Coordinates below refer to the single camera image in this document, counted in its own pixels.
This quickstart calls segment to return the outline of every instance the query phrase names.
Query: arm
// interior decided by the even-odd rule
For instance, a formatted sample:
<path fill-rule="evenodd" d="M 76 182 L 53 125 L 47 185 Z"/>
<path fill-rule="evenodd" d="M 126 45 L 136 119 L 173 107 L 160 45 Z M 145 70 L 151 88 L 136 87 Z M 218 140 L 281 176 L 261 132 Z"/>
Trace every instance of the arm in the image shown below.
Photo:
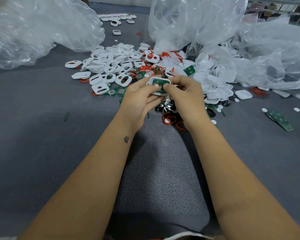
<path fill-rule="evenodd" d="M 43 207 L 19 240 L 102 239 L 135 133 L 163 98 L 148 79 L 131 85 L 96 145 Z"/>
<path fill-rule="evenodd" d="M 184 91 L 173 85 L 164 89 L 174 98 L 192 135 L 226 239 L 300 239 L 299 226 L 240 160 L 207 116 L 200 84 L 182 76 L 171 81 L 184 86 Z"/>

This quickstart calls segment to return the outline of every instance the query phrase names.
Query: gray table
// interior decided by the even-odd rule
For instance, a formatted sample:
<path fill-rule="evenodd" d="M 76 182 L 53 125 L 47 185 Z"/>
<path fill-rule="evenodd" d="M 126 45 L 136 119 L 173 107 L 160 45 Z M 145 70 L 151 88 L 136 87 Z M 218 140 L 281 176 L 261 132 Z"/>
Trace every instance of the gray table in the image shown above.
<path fill-rule="evenodd" d="M 121 36 L 104 23 L 102 45 L 151 43 L 148 8 L 91 4 L 97 13 L 128 12 Z M 119 108 L 119 98 L 91 95 L 91 87 L 64 67 L 89 53 L 57 46 L 30 67 L 0 70 L 0 237 L 16 236 L 83 160 Z M 217 114 L 218 128 L 235 152 L 300 225 L 300 100 L 273 92 Z M 286 132 L 261 108 L 277 110 L 295 127 Z M 70 112 L 64 123 L 64 116 Z M 150 112 L 137 133 L 107 232 L 116 239 L 159 238 L 218 230 L 193 141 Z"/>

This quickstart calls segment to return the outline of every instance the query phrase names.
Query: right hand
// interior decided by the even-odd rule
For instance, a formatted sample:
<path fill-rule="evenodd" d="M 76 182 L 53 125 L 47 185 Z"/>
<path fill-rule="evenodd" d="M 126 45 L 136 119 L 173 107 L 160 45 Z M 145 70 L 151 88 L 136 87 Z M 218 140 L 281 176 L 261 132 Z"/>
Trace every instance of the right hand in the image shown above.
<path fill-rule="evenodd" d="M 172 84 L 164 84 L 163 88 L 172 96 L 185 127 L 191 132 L 197 123 L 202 123 L 203 119 L 208 118 L 201 84 L 187 76 L 175 76 L 169 80 Z M 184 89 L 181 90 L 174 84 L 182 85 Z"/>

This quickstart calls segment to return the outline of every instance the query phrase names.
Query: tattoo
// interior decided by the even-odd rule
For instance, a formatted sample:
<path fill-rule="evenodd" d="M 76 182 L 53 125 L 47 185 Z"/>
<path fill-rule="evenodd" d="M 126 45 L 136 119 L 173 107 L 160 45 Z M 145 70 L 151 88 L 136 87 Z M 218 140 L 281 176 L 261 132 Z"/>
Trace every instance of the tattoo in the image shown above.
<path fill-rule="evenodd" d="M 128 140 L 129 140 L 129 137 L 126 136 L 126 137 L 124 138 L 124 142 L 125 142 L 125 143 L 128 143 Z"/>

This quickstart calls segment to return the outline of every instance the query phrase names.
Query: left hand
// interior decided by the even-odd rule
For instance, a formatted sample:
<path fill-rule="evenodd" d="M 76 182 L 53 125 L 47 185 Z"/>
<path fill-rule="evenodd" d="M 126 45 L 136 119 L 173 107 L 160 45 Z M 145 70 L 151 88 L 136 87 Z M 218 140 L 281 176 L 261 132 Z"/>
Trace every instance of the left hand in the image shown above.
<path fill-rule="evenodd" d="M 146 86 L 151 77 L 143 78 L 126 89 L 116 115 L 116 117 L 129 123 L 134 133 L 141 129 L 147 113 L 165 99 L 164 96 L 152 94 L 158 91 L 158 85 Z"/>

